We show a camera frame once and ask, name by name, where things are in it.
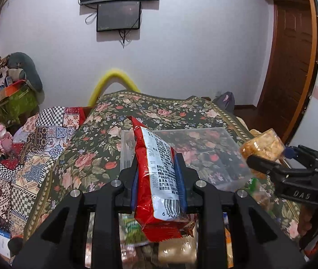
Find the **clear pack orange crackers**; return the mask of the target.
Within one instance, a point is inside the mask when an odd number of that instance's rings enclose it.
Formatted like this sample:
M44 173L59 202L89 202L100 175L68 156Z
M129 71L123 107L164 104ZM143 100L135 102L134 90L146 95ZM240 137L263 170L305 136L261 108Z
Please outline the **clear pack orange crackers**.
M285 146L273 129L259 132L256 129L250 130L253 139L246 141L240 148L240 153L246 160L252 154L266 160L279 163Z

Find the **red white snack packet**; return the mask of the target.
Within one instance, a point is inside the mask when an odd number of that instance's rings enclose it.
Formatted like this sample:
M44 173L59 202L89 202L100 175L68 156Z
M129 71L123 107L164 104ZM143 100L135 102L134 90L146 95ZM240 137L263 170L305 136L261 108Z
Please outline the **red white snack packet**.
M193 237L196 217L185 213L185 187L175 169L174 149L130 116L135 137L135 219L151 242Z

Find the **clear plastic storage bin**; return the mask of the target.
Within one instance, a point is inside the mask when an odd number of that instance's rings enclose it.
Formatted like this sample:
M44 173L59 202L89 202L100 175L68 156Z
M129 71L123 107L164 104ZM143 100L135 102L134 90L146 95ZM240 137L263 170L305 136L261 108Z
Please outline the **clear plastic storage bin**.
M234 192L252 178L239 145L224 128L155 130L181 153L187 167L217 189Z

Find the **grey backpack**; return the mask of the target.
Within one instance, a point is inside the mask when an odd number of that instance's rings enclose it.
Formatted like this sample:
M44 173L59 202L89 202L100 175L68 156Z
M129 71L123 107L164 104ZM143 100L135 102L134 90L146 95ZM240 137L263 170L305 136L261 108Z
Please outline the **grey backpack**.
M235 107L234 94L232 92L224 92L213 99L213 103L221 110L233 113Z

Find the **beige wafer pack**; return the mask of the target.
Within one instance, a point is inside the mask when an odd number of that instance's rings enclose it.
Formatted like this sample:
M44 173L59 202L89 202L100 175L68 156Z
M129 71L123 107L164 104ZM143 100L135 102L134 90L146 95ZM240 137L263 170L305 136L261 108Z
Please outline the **beige wafer pack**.
M197 258L195 237L169 239L158 246L158 260L164 264L194 264Z

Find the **patchwork quilt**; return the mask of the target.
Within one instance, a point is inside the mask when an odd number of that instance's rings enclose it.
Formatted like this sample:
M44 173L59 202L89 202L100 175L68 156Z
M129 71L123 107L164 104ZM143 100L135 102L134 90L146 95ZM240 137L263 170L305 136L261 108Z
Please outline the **patchwork quilt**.
M84 108L56 106L27 119L0 160L0 230L22 236L46 175L85 121Z

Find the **brown wooden door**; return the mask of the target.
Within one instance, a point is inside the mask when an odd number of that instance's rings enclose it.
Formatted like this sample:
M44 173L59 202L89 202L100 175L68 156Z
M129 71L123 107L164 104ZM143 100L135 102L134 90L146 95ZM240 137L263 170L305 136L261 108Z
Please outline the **brown wooden door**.
M273 0L273 40L257 123L289 143L306 112L318 72L318 1Z

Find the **floral green bedspread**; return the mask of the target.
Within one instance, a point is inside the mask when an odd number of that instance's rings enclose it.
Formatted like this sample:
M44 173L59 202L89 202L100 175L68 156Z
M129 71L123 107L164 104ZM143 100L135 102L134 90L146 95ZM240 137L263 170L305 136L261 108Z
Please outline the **floral green bedspread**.
M25 225L25 237L72 189L95 191L118 177L121 136L132 130L130 116L151 130L224 128L238 145L254 137L242 117L205 99L176 100L129 91L104 95L46 175Z

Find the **pink plush toy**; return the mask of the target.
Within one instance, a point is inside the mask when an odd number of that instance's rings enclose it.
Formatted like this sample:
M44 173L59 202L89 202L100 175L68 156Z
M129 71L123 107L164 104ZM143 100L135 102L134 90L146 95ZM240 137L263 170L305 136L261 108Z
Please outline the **pink plush toy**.
M3 123L0 123L0 151L4 155L9 155L13 144L12 135L6 130Z

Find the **green storage box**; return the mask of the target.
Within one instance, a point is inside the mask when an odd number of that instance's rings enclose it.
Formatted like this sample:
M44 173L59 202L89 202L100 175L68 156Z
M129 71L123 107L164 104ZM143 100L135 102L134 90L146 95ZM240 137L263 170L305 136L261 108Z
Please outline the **green storage box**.
M27 85L0 102L0 123L6 127L21 124L21 119L38 107L35 92Z

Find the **yellow curved headboard tube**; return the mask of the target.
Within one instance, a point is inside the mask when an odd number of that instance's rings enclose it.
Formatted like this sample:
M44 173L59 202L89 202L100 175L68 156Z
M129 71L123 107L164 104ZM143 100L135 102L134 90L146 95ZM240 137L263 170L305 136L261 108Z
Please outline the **yellow curved headboard tube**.
M112 83L118 83L130 91L140 92L137 85L133 82L130 76L126 74L126 72L120 69L110 69L99 79L97 85L95 86L90 96L90 99L88 100L88 106L93 107L96 104L99 97Z

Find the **grey plush pillow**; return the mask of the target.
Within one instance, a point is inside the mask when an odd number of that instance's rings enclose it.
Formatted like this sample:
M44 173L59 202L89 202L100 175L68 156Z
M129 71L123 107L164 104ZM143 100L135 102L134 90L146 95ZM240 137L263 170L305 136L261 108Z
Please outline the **grey plush pillow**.
M10 54L7 66L10 69L22 69L25 74L23 78L26 79L29 87L37 93L42 92L42 81L33 60L27 54L23 52L14 52Z

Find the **small black wall monitor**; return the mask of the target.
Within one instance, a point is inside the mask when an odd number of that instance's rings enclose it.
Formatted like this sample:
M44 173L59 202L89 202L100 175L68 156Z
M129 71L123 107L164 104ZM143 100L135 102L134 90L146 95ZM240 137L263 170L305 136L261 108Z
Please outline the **small black wall monitor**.
M96 31L138 30L141 24L141 2L112 1L98 4Z

